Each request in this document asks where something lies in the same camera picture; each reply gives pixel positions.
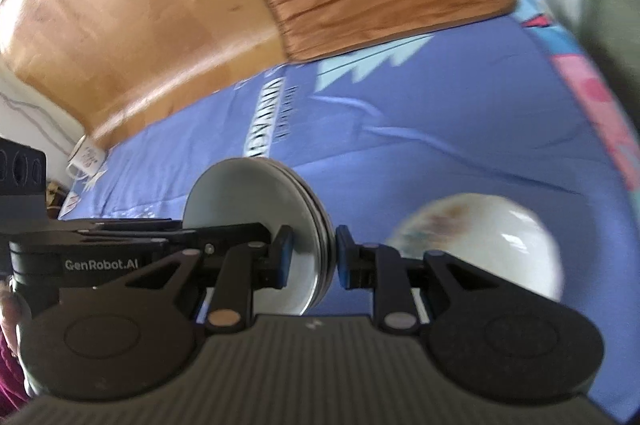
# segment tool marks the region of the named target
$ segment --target person's hand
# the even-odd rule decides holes
[[[0,327],[12,353],[18,355],[17,325],[20,321],[20,302],[6,282],[0,283]]]

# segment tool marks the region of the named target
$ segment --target white mug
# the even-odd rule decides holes
[[[75,180],[92,178],[98,173],[106,158],[106,152],[98,148],[91,138],[82,136],[71,151],[66,173]]]

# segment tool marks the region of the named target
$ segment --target stack of plates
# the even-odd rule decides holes
[[[336,251],[327,213],[308,185],[286,166],[266,158],[233,158],[198,179],[184,209],[183,228],[262,223],[275,236],[294,230],[289,280],[282,290],[262,289],[254,313],[302,315],[331,283]]]

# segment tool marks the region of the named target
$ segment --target ribbed gray surface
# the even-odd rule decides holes
[[[508,407],[461,391],[413,339],[365,317],[260,317],[210,338],[178,378],[111,404],[41,397],[11,425],[611,424],[585,398]]]

